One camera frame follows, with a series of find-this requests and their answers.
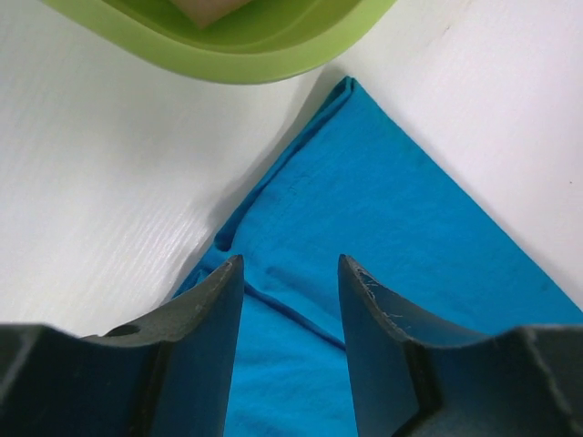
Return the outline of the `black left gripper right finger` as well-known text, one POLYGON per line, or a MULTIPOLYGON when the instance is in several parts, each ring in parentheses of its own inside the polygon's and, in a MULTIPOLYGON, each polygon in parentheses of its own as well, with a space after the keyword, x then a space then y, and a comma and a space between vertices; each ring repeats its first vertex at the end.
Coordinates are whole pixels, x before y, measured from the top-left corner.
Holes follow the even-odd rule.
POLYGON ((485 335, 387 289, 341 256, 338 288, 362 436, 579 436, 582 329, 485 335))

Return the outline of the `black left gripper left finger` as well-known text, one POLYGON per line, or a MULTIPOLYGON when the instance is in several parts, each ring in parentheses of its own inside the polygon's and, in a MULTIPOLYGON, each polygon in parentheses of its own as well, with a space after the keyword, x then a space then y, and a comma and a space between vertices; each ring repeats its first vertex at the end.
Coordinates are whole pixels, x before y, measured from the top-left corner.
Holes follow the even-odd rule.
POLYGON ((4 436, 220 436, 243 301, 232 257, 103 336, 1 328, 4 436))

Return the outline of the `blue t shirt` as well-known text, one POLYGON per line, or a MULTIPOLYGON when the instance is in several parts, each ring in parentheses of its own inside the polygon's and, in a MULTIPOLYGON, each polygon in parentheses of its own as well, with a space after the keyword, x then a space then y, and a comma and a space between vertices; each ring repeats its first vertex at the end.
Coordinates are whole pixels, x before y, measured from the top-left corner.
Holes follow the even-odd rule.
POLYGON ((341 255, 456 324, 575 324, 578 306, 353 78, 340 81, 182 283, 231 256, 245 298, 225 432, 353 436, 341 255))

